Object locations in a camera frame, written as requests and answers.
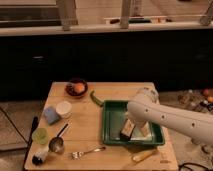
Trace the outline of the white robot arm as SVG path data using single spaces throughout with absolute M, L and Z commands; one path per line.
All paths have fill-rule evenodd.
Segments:
M 152 122 L 213 146 L 213 116 L 161 105 L 155 88 L 140 88 L 127 110 L 136 125 Z

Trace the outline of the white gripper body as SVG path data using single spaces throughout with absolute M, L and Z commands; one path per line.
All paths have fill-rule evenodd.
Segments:
M 137 120 L 130 112 L 126 112 L 125 116 L 133 123 L 135 124 L 138 128 L 143 128 L 148 121 L 146 120 Z

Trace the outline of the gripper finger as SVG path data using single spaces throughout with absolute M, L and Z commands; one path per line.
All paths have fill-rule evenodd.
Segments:
M 126 112 L 126 113 L 124 114 L 124 117 L 125 117 L 125 122 L 128 121 L 128 120 L 130 120 L 130 119 L 129 119 L 129 113 L 128 113 L 128 112 Z
M 144 137 L 147 137 L 147 136 L 150 136 L 150 135 L 151 135 L 151 133 L 150 133 L 150 128 L 149 128 L 148 125 L 145 125 L 144 127 L 141 127 L 141 128 L 140 128 L 140 132 L 142 133 L 142 135 L 143 135 Z

